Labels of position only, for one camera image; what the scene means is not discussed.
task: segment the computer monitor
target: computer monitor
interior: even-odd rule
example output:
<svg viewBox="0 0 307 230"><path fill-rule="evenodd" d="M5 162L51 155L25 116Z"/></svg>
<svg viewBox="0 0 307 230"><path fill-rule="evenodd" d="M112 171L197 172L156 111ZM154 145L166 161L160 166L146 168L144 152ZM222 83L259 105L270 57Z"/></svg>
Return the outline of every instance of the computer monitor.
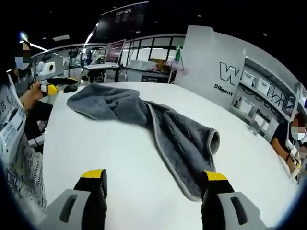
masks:
<svg viewBox="0 0 307 230"><path fill-rule="evenodd" d="M115 63L118 65L119 57L123 51L126 40L120 40L118 42L113 42L110 44L110 48L106 54L105 63Z"/></svg>

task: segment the gray towel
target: gray towel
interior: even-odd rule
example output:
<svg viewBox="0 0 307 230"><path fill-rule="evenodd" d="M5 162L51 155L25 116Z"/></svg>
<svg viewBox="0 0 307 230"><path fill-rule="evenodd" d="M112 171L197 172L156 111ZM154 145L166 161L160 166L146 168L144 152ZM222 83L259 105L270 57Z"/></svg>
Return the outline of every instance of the gray towel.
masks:
<svg viewBox="0 0 307 230"><path fill-rule="evenodd" d="M139 95L136 90L89 84L70 97L67 106L95 120L152 127L158 152L182 192L190 200L200 199L201 172L215 171L212 154L219 147L218 132Z"/></svg>

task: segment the white wall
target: white wall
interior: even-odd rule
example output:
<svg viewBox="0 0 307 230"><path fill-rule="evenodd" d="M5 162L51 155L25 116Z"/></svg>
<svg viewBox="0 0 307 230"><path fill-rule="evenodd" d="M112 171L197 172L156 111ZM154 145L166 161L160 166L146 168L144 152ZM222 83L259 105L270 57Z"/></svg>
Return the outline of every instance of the white wall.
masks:
<svg viewBox="0 0 307 230"><path fill-rule="evenodd" d="M298 80L270 54L241 39L216 33L210 27L194 25L188 27L182 51L188 74L179 72L175 84L229 109L241 77L245 56L294 89ZM215 89L216 84L221 85L223 90ZM224 90L232 92L232 95L222 93Z"/></svg>

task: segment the face mask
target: face mask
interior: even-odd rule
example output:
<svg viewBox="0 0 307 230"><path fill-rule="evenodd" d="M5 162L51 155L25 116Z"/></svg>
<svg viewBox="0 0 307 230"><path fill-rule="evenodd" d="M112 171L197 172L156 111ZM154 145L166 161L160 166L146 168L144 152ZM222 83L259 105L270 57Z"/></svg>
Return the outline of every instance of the face mask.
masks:
<svg viewBox="0 0 307 230"><path fill-rule="evenodd" d="M291 134L293 139L295 140L301 140L304 138L305 133L299 133L297 127L291 127Z"/></svg>

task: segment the black mouse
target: black mouse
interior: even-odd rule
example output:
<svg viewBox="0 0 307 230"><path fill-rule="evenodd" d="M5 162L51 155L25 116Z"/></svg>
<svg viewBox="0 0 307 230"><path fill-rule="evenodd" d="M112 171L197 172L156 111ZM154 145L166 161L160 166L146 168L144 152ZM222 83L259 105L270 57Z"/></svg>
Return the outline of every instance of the black mouse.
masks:
<svg viewBox="0 0 307 230"><path fill-rule="evenodd" d="M75 85L68 85L64 88L64 93L65 92L75 92L77 91L78 89L78 86L75 86Z"/></svg>

